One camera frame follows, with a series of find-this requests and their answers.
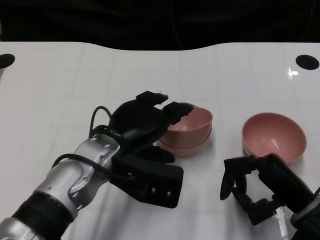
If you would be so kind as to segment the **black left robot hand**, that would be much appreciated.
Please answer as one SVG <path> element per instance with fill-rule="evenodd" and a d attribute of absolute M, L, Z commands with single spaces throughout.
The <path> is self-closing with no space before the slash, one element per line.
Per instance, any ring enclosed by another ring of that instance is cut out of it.
<path fill-rule="evenodd" d="M 115 110 L 110 124 L 120 134 L 121 149 L 124 152 L 152 162 L 175 162 L 175 156 L 171 152 L 154 146 L 154 143 L 168 132 L 169 126 L 189 115 L 194 105 L 173 101 L 162 109 L 156 108 L 156 105 L 166 100 L 166 94 L 145 91 Z"/>

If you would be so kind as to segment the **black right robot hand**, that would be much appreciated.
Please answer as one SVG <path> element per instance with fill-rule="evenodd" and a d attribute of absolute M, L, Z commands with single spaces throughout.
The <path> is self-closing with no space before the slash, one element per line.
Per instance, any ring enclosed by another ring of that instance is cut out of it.
<path fill-rule="evenodd" d="M 315 195 L 307 185 L 276 154 L 263 157 L 247 155 L 229 158 L 224 162 L 220 199 L 233 194 L 237 203 L 247 213 L 252 225 L 258 225 L 276 214 L 276 209 L 286 206 L 299 213 L 312 203 Z M 266 198 L 253 202 L 247 195 L 246 175 L 258 171 L 258 178 L 272 192 L 272 200 Z"/>

